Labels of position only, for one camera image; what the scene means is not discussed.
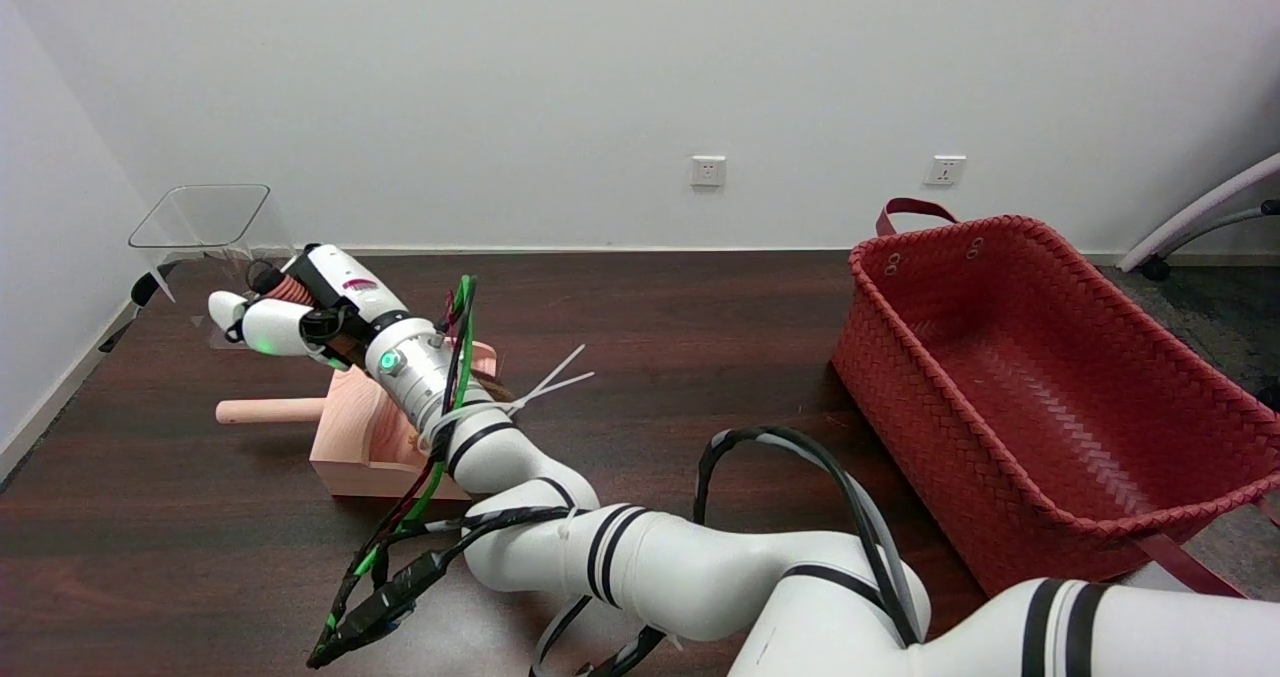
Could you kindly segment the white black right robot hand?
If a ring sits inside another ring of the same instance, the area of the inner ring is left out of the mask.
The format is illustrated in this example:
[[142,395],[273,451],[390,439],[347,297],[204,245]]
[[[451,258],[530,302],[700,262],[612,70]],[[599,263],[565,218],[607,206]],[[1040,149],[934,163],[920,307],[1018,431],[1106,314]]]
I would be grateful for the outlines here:
[[207,299],[228,343],[339,371],[364,370],[372,340],[410,316],[384,282],[335,244],[307,244],[282,266],[256,259],[244,282],[244,296],[215,291]]

